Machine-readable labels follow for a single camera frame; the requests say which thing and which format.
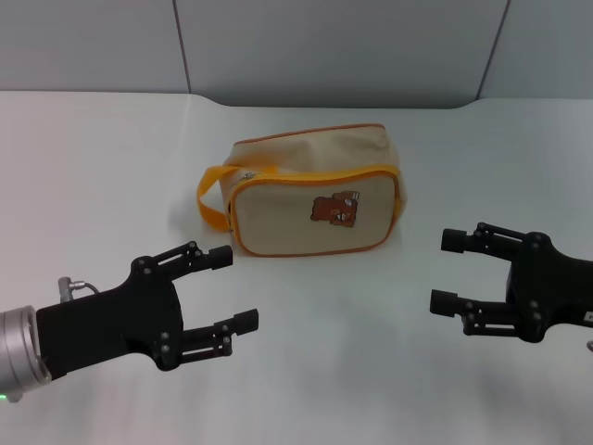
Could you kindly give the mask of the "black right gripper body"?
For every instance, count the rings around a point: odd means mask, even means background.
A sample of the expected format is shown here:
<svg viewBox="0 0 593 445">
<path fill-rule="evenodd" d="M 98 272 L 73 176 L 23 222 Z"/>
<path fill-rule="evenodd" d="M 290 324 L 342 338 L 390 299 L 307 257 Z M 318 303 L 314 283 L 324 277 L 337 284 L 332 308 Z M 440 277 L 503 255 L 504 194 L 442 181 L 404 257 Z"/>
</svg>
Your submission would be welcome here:
<svg viewBox="0 0 593 445">
<path fill-rule="evenodd" d="M 516 316 L 516 336 L 543 340 L 557 324 L 592 326 L 592 262 L 560 253 L 549 236 L 531 232 L 511 261 L 506 302 Z"/>
</svg>

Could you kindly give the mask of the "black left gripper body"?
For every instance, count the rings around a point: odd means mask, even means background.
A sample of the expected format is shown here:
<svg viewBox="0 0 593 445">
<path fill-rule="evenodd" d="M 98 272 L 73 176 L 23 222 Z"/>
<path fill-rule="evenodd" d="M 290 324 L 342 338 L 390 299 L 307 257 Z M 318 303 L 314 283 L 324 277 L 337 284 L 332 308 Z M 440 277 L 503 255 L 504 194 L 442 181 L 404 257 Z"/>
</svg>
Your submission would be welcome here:
<svg viewBox="0 0 593 445">
<path fill-rule="evenodd" d="M 183 318 L 173 281 L 186 268 L 144 257 L 113 289 L 36 312 L 41 357 L 50 375 L 68 373 L 133 353 L 161 371 L 181 365 Z"/>
</svg>

